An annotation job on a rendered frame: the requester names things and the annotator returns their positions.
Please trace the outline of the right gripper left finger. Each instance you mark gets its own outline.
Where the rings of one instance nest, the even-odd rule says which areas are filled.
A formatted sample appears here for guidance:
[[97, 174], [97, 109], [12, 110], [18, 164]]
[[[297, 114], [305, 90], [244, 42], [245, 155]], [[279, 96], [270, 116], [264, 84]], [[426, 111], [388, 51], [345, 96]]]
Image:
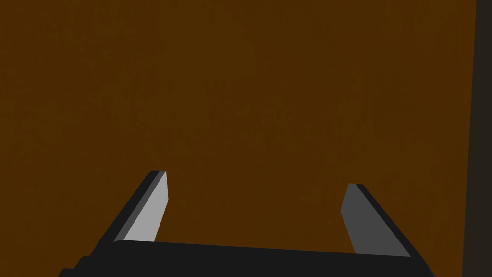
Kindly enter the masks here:
[[167, 173], [149, 172], [112, 221], [100, 243], [155, 241], [168, 200]]

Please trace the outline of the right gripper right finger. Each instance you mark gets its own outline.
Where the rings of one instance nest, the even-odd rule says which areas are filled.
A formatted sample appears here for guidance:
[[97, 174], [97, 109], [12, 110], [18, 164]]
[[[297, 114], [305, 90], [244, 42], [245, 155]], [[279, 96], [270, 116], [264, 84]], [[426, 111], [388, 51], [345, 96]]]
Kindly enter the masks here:
[[341, 215], [355, 253], [410, 256], [357, 184], [348, 184]]

